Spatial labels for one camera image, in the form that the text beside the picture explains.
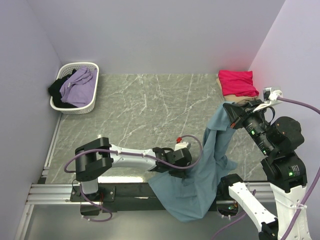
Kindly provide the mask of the teal blue t shirt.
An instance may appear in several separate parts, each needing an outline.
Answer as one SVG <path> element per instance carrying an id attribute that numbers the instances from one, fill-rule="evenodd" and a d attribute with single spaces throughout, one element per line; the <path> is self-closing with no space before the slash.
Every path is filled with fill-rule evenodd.
<path id="1" fill-rule="evenodd" d="M 237 168 L 226 156 L 234 133 L 220 105 L 204 131 L 201 158 L 186 171 L 187 177 L 181 179 L 165 172 L 148 181 L 161 204 L 177 220 L 186 223 L 202 219 L 216 198 L 221 178 Z"/>

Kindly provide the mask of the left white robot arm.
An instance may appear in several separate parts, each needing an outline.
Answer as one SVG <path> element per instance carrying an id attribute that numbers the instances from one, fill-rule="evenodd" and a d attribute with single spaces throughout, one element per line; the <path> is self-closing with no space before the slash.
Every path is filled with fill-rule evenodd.
<path id="1" fill-rule="evenodd" d="M 116 146 L 107 137 L 101 137 L 75 149 L 76 181 L 80 182 L 82 195 L 88 201 L 100 195 L 98 177 L 111 168 L 135 168 L 147 172 L 169 172 L 184 178 L 184 167 L 192 163 L 188 142 L 178 142 L 174 149 L 153 147 L 139 150 Z"/>

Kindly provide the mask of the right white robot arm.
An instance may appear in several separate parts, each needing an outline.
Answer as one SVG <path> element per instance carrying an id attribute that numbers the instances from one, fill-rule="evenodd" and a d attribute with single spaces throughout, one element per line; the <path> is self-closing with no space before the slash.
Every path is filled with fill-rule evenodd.
<path id="1" fill-rule="evenodd" d="M 233 199 L 254 223 L 260 240 L 309 240 L 306 201 L 320 176 L 307 186 L 307 170 L 295 150 L 304 143 L 298 121 L 281 116 L 273 123 L 265 112 L 273 103 L 252 100 L 245 104 L 224 103 L 234 130 L 245 129 L 263 153 L 263 171 L 273 192 L 277 214 L 270 213 L 249 191 L 237 174 L 223 177 L 218 193 L 226 200 Z"/>

